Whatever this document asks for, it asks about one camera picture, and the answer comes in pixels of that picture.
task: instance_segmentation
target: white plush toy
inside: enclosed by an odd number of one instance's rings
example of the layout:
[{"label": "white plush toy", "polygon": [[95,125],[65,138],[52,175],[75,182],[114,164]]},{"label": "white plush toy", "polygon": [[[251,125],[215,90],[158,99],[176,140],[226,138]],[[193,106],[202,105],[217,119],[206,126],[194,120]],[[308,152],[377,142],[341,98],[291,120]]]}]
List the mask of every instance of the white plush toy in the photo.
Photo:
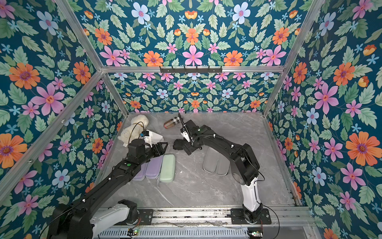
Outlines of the white plush toy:
[{"label": "white plush toy", "polygon": [[139,137],[139,134],[146,129],[149,124],[149,120],[144,115],[138,115],[131,120],[131,125],[123,129],[118,139],[121,140],[126,147],[132,140]]}]

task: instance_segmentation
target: blue flower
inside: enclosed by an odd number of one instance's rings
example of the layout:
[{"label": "blue flower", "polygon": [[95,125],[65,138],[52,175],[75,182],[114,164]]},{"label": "blue flower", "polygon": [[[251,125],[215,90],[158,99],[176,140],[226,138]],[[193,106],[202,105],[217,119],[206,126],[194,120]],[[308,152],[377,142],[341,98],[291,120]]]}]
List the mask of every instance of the blue flower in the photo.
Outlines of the blue flower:
[{"label": "blue flower", "polygon": [[358,127],[358,123],[351,126],[353,128],[353,132],[356,131],[357,133],[361,130],[361,127]]},{"label": "blue flower", "polygon": [[371,58],[366,60],[367,62],[369,62],[367,65],[370,65],[371,63],[373,63],[373,64],[376,63],[376,60],[378,60],[379,57],[375,57],[375,56],[376,56],[375,54],[372,54]]},{"label": "blue flower", "polygon": [[230,11],[227,10],[227,15],[229,17],[232,17],[232,15],[234,15],[235,13],[232,11],[232,9]]},{"label": "blue flower", "polygon": [[30,12],[34,11],[33,6],[29,5],[29,3],[26,4],[26,9],[28,9]]},{"label": "blue flower", "polygon": [[94,14],[94,18],[97,19],[98,21],[101,20],[101,16],[96,13]]},{"label": "blue flower", "polygon": [[13,50],[12,49],[10,49],[10,45],[4,45],[3,43],[1,43],[1,45],[3,46],[3,51],[5,52],[7,52],[8,54],[10,54],[10,52],[12,52]]},{"label": "blue flower", "polygon": [[16,108],[16,106],[13,106],[13,109],[9,109],[10,112],[13,112],[13,115],[19,114],[21,108]]},{"label": "blue flower", "polygon": [[39,186],[41,185],[41,183],[43,182],[44,180],[41,179],[41,177],[39,177],[39,179],[36,179],[34,182],[36,183],[36,186]]},{"label": "blue flower", "polygon": [[200,23],[202,23],[202,21],[204,20],[203,17],[204,17],[203,15],[202,15],[202,16],[199,15],[199,16],[197,17],[197,21],[200,22]]},{"label": "blue flower", "polygon": [[87,23],[87,21],[89,21],[89,19],[87,19],[85,15],[83,15],[83,16],[80,15],[80,17],[81,17],[81,20],[83,20],[86,23]]},{"label": "blue flower", "polygon": [[149,10],[149,12],[147,14],[150,15],[151,17],[155,16],[155,12],[152,11],[151,9]]},{"label": "blue flower", "polygon": [[382,208],[378,207],[377,203],[371,204],[373,207],[371,209],[375,210],[378,214],[379,211],[382,211]]},{"label": "blue flower", "polygon": [[295,21],[298,22],[299,20],[301,20],[301,17],[302,17],[302,14],[300,14],[300,15],[297,14],[296,18],[295,18]]},{"label": "blue flower", "polygon": [[11,125],[6,125],[7,126],[7,130],[5,131],[6,133],[8,133],[8,132],[11,132],[11,135],[14,133],[14,132],[16,132],[16,131],[19,131],[18,129],[16,129],[16,127],[17,127],[17,125],[13,125],[13,126],[11,126]]}]

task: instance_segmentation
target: cable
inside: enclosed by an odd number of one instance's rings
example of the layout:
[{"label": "cable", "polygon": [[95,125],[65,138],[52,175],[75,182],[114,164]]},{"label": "cable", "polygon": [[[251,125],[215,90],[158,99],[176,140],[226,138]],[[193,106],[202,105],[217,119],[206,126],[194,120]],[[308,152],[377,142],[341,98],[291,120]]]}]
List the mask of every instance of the cable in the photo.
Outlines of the cable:
[{"label": "cable", "polygon": [[277,214],[275,213],[275,211],[274,211],[272,208],[270,208],[270,207],[268,207],[268,206],[265,206],[264,204],[263,204],[263,206],[264,206],[264,207],[267,207],[267,208],[269,208],[269,209],[271,209],[272,212],[273,212],[273,213],[276,215],[276,217],[277,217],[277,221],[278,221],[278,230],[277,230],[277,234],[276,234],[276,236],[273,238],[273,239],[275,239],[275,238],[278,236],[278,233],[280,232],[280,220],[278,219]]}]

